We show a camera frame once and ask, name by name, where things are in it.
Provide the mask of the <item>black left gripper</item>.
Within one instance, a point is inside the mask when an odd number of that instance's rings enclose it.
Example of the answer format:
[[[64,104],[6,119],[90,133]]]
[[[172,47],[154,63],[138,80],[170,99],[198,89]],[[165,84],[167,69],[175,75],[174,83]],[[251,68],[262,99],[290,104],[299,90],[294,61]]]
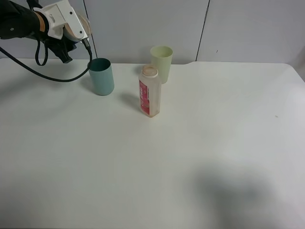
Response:
[[[28,37],[42,42],[63,63],[71,62],[69,52],[76,49],[76,42],[64,37],[64,21],[58,3],[42,7],[37,0],[29,0],[27,4],[26,16],[31,25]]]

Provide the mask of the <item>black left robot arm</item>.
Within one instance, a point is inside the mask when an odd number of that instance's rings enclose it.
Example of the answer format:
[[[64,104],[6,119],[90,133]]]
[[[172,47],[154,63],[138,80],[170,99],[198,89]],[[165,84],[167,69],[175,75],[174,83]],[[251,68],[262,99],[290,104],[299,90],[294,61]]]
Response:
[[[37,65],[47,63],[49,50],[63,63],[69,63],[72,58],[68,52],[76,49],[76,42],[65,36],[55,39],[48,35],[51,24],[46,16],[34,8],[42,9],[37,0],[27,1],[29,8],[25,8],[11,0],[0,2],[0,38],[8,40],[13,38],[29,38],[37,41],[35,61]]]

